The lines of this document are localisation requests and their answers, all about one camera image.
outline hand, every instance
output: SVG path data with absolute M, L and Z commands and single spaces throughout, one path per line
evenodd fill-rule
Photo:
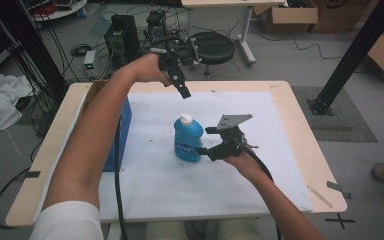
M 223 159 L 225 162 L 234 166 L 238 172 L 246 179 L 251 181 L 255 176 L 263 173 L 258 163 L 245 151 L 242 150 L 238 157 L 229 156 Z
M 159 56 L 156 54 L 144 55 L 120 70 L 117 70 L 115 74 L 119 72 L 132 74 L 134 82 L 160 81 L 164 85 L 171 85 L 170 79 L 158 68 L 158 59 Z

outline shoe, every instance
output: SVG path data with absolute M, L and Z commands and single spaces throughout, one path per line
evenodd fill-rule
M 372 168 L 373 177 L 378 180 L 384 182 L 384 163 L 377 163 Z

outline black pole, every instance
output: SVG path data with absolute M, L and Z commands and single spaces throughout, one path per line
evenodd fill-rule
M 354 73 L 358 64 L 383 32 L 384 0 L 381 0 L 351 43 L 351 46 L 341 62 L 339 62 L 323 90 L 314 101 L 310 101 L 310 109 L 313 115 L 323 115 L 326 113 L 336 96 Z

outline forearm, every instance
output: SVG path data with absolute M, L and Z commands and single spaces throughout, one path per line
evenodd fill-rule
M 43 209 L 69 200 L 99 208 L 96 193 L 102 169 L 134 78 L 129 71 L 117 71 L 83 112 L 54 171 Z
M 323 239 L 313 224 L 266 174 L 259 171 L 250 181 L 264 199 L 284 239 Z

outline white sleeve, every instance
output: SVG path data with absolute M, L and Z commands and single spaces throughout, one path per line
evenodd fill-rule
M 67 201 L 43 210 L 37 218 L 30 240 L 103 240 L 99 210 L 82 201 Z

